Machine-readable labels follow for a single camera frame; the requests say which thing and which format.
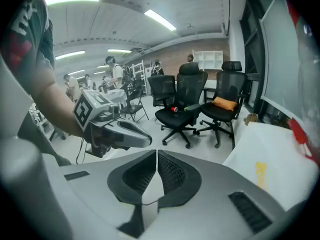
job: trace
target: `black mesh office chair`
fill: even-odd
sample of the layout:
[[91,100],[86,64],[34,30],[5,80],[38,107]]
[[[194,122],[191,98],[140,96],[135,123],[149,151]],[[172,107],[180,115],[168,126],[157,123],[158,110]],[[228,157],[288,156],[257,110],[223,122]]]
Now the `black mesh office chair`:
[[[228,101],[236,102],[237,105],[233,111],[223,109],[219,106],[212,104],[211,102],[205,103],[201,106],[201,111],[207,117],[213,119],[213,122],[207,122],[202,120],[200,124],[206,123],[209,127],[200,129],[199,132],[213,130],[215,132],[217,144],[216,148],[220,147],[220,133],[224,132],[232,138],[232,147],[235,146],[234,131],[232,127],[232,120],[238,119],[245,95],[242,94],[244,89],[247,75],[238,71],[242,71],[240,61],[225,61],[222,64],[222,71],[216,74],[216,92],[213,99],[216,97],[223,98]],[[227,131],[220,127],[220,122],[226,123],[230,126],[231,131]]]
[[155,75],[148,78],[153,96],[154,107],[164,107],[164,101],[159,99],[168,97],[165,101],[167,106],[171,106],[175,101],[176,88],[175,77],[173,75]]
[[[160,75],[158,77],[160,79],[167,76]],[[206,72],[199,71],[198,67],[194,67],[193,65],[189,64],[183,64],[179,69],[179,74],[176,76],[177,88],[174,97],[174,103],[171,106],[167,105],[166,100],[170,97],[169,95],[164,94],[162,97],[157,98],[157,100],[163,101],[164,104],[164,108],[158,110],[155,113],[155,117],[161,123],[163,123],[163,125],[161,126],[161,130],[163,131],[164,128],[173,130],[162,140],[163,145],[167,145],[166,140],[173,134],[179,133],[186,142],[185,147],[187,149],[190,148],[191,144],[183,131],[193,131],[194,134],[199,134],[196,128],[186,126],[194,126],[197,123],[197,117],[199,116],[199,113],[201,111],[201,106],[198,104],[199,98],[207,81],[207,78],[208,74]],[[171,80],[170,85],[171,88],[175,88],[174,81]],[[178,112],[173,112],[171,110],[171,107],[177,107]]]

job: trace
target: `white floor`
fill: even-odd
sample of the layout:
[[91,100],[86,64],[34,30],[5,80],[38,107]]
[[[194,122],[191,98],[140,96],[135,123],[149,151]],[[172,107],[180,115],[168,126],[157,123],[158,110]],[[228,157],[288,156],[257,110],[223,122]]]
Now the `white floor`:
[[[136,153],[143,149],[163,149],[173,152],[178,152],[182,154],[186,154],[195,158],[215,162],[222,164],[228,155],[232,151],[232,140],[225,133],[220,133],[221,138],[221,146],[219,148],[215,148],[215,144],[217,143],[215,133],[212,130],[203,131],[200,135],[193,135],[192,131],[185,131],[184,134],[189,139],[191,143],[191,148],[187,149],[186,142],[182,139],[182,137],[176,133],[171,138],[167,140],[167,146],[162,145],[162,139],[170,133],[170,129],[165,129],[161,131],[161,123],[157,120],[155,122],[155,112],[159,109],[159,107],[153,107],[153,101],[151,96],[145,96],[141,99],[142,104],[146,110],[146,113],[149,117],[149,120],[146,116],[144,116],[140,121],[139,125],[141,125],[146,131],[150,133],[152,136],[152,144],[147,148],[130,148],[129,150],[123,149],[111,149],[103,158],[97,158],[95,156],[85,154],[86,142],[81,149],[78,163],[81,164],[84,158],[84,163],[92,163],[101,160],[108,160],[122,156],[128,156],[132,153]],[[139,119],[144,114],[143,109],[141,109],[135,116],[136,119]],[[211,122],[212,120],[205,116],[204,114],[200,114],[197,119],[197,124],[193,127],[197,129],[202,129],[207,127],[205,124],[200,125],[199,122],[201,120],[206,120]],[[52,142],[53,148],[56,152],[69,159],[71,163],[76,163],[76,157],[80,149],[81,138],[75,136],[68,136],[66,140],[61,140],[60,138],[55,138]]]

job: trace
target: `chair backrest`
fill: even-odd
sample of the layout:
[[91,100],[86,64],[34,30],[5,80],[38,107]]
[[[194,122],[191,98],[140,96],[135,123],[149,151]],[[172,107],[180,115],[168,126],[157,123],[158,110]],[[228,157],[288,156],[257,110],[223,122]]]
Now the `chair backrest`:
[[164,94],[176,93],[175,77],[173,75],[155,75],[148,78],[154,98]]
[[144,89],[142,88],[142,86],[141,87],[138,87],[138,88],[136,88],[136,89],[134,89],[133,91],[132,91],[132,93],[129,95],[129,97],[128,97],[128,101],[133,101],[134,99],[137,99],[137,98],[140,98],[140,100],[141,100],[141,97],[142,97],[142,95],[143,95],[143,92],[144,92]]
[[216,92],[214,97],[220,97],[228,101],[237,102],[238,95],[242,93],[247,75],[242,72],[239,61],[225,61],[221,67],[223,70],[216,74]]
[[176,76],[177,87],[174,103],[183,109],[199,103],[201,92],[204,89],[208,73],[200,71],[197,63],[183,64]]

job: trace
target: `metal rack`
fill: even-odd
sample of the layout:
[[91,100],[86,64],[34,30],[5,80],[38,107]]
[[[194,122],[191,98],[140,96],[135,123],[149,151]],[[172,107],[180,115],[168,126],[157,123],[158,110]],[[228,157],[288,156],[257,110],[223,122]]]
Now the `metal rack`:
[[145,66],[144,66],[144,61],[141,60],[140,63],[134,65],[132,64],[132,66],[130,67],[133,71],[133,77],[136,78],[136,75],[138,73],[141,73],[141,79],[144,81],[144,85],[143,85],[143,93],[148,95],[148,88],[147,88],[147,78],[146,78],[146,72],[145,72]]

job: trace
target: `black vent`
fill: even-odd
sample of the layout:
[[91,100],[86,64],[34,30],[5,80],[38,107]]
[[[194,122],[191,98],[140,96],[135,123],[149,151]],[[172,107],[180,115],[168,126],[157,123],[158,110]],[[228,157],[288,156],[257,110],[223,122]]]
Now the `black vent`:
[[156,172],[155,158],[150,155],[127,169],[122,176],[124,183],[142,195]]
[[185,171],[163,155],[158,155],[158,172],[162,179],[164,194],[179,188],[185,181]]
[[253,233],[257,234],[272,224],[271,220],[250,200],[243,192],[229,195],[231,202],[249,225]]

